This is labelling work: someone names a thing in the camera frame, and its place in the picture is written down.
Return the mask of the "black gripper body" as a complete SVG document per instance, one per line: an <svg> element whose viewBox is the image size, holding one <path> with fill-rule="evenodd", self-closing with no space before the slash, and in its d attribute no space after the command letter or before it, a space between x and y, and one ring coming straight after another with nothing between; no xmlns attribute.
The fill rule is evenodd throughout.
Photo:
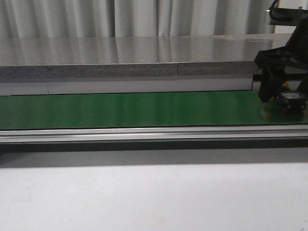
<svg viewBox="0 0 308 231"><path fill-rule="evenodd" d="M254 62L262 70L266 65L308 69L308 11L303 9L269 8L270 23L295 26L286 45L259 51Z"/></svg>

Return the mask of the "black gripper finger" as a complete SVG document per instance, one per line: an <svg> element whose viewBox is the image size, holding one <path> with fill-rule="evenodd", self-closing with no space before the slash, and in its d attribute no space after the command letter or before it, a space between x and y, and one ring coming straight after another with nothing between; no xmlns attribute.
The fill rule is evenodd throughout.
<svg viewBox="0 0 308 231"><path fill-rule="evenodd" d="M285 66L266 65L262 68L262 80L258 92L259 99L266 103L272 97L276 98L282 91L289 91L290 88L285 84L288 76Z"/></svg>
<svg viewBox="0 0 308 231"><path fill-rule="evenodd" d="M296 90L305 96L308 96L308 74L304 75Z"/></svg>

